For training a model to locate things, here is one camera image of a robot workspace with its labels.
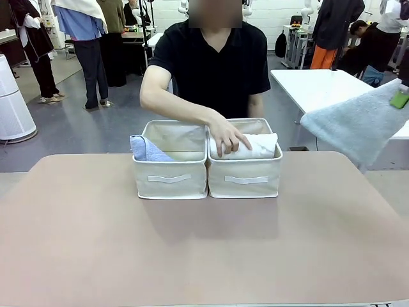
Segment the person's right hand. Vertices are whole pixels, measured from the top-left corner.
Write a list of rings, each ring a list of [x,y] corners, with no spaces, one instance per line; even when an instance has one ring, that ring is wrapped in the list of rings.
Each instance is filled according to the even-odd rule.
[[[215,140],[219,157],[231,152],[237,152],[240,145],[244,145],[248,150],[252,150],[248,139],[224,117],[211,120],[208,123],[208,127],[210,128],[210,134]]]

